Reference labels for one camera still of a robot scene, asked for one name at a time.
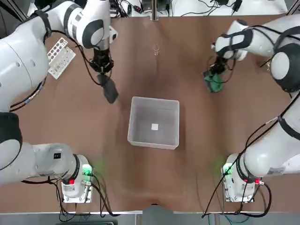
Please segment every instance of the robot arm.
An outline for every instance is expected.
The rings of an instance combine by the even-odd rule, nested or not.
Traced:
[[[261,27],[248,27],[245,22],[234,21],[227,34],[220,36],[215,43],[217,57],[243,60],[247,52],[272,57],[270,68],[274,80],[284,91],[297,93],[300,90],[299,20],[300,15],[285,16]],[[244,202],[254,192],[255,179],[300,172],[300,100],[298,95],[294,98],[284,116],[278,117],[278,123],[262,139],[248,147],[230,174],[225,176],[227,201],[242,201],[245,180],[248,180],[248,185]],[[229,156],[223,172],[237,156]]]
[[[51,30],[64,32],[85,48],[94,48],[90,65],[100,75],[113,67],[109,46],[117,33],[110,27],[109,0],[88,0],[84,9],[60,0],[52,7],[0,40],[0,185],[52,175],[62,178],[64,195],[84,199],[83,171],[90,171],[87,159],[73,154],[65,144],[23,142],[18,117],[9,109],[19,95],[47,76],[49,64],[43,42]]]

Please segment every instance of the clear plastic container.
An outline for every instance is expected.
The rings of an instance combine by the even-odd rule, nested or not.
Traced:
[[[133,97],[128,129],[132,145],[175,149],[179,145],[179,101]]]

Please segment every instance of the wooden table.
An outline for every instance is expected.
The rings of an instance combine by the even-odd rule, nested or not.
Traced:
[[[249,24],[263,24],[274,16],[245,16]],[[202,212],[220,178],[220,166],[243,149],[247,137],[262,123],[277,116],[289,96],[257,66],[249,54],[236,65],[230,82],[211,94],[202,71],[214,55],[210,44],[226,32],[235,17],[148,18],[114,20],[119,38],[111,46],[115,67],[112,79],[119,91],[115,104],[107,103],[102,88],[89,78],[77,56],[64,74],[48,77],[44,90],[18,112],[23,139],[32,144],[66,143],[84,154],[105,179],[113,211],[142,210],[152,203],[175,211]],[[50,48],[59,36],[47,41]],[[153,44],[159,44],[154,56]],[[92,57],[92,50],[86,50]],[[127,141],[133,96],[175,99],[180,102],[180,145],[176,150],[131,146]],[[272,189],[271,211],[299,212],[298,176],[264,179]],[[209,211],[220,212],[222,194]],[[58,212],[55,187],[4,185],[0,212]],[[239,204],[225,204],[235,211]],[[74,204],[66,207],[74,211]],[[247,204],[248,211],[263,211],[261,197]],[[77,211],[99,211],[99,197],[78,205]]]

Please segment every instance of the green cloth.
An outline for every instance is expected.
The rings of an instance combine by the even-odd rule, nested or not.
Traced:
[[[218,92],[223,89],[223,84],[222,84],[223,80],[219,75],[217,74],[209,75],[206,76],[204,79],[211,92]]]

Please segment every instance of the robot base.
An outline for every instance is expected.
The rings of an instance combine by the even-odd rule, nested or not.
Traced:
[[[92,177],[85,174],[92,173],[92,167],[87,158],[83,155],[77,155],[79,159],[79,172],[73,184],[65,185],[61,183],[64,203],[91,203],[92,186],[86,186],[85,183],[92,183]]]
[[[221,168],[222,175],[228,171],[229,167],[232,165],[234,160],[236,159],[237,154],[232,154],[228,157],[225,165]],[[226,175],[223,179],[223,192],[226,202],[234,202],[239,203],[243,200],[243,202],[247,203],[254,194],[255,183],[247,184],[246,191],[243,193],[245,189],[246,182],[243,181],[236,170],[236,166],[234,165],[229,171],[228,175]]]

